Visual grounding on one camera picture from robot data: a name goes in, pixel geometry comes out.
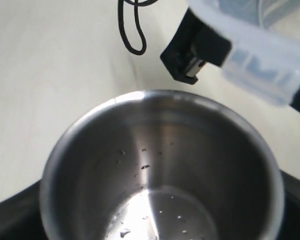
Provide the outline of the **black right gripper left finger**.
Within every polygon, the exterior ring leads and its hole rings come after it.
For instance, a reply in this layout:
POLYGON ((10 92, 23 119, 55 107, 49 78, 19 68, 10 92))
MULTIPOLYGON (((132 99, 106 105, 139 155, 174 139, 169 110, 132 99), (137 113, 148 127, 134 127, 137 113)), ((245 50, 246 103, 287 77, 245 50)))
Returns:
POLYGON ((40 183, 0 202, 0 240, 45 240, 39 209, 40 183))

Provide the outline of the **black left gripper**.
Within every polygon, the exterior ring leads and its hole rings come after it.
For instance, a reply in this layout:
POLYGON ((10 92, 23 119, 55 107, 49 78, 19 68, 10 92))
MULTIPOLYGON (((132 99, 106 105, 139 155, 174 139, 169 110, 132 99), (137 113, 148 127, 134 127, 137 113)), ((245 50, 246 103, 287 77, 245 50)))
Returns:
POLYGON ((188 8, 160 59, 172 78, 194 85, 197 73, 210 63, 221 67, 232 44, 197 18, 188 8))

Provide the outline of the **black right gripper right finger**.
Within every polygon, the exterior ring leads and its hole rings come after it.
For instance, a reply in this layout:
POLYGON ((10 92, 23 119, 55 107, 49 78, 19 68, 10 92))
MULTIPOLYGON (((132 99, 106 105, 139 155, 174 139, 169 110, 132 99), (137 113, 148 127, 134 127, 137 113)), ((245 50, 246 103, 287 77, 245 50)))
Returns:
POLYGON ((284 190, 285 208, 279 240, 300 240, 300 180, 281 171, 284 190))

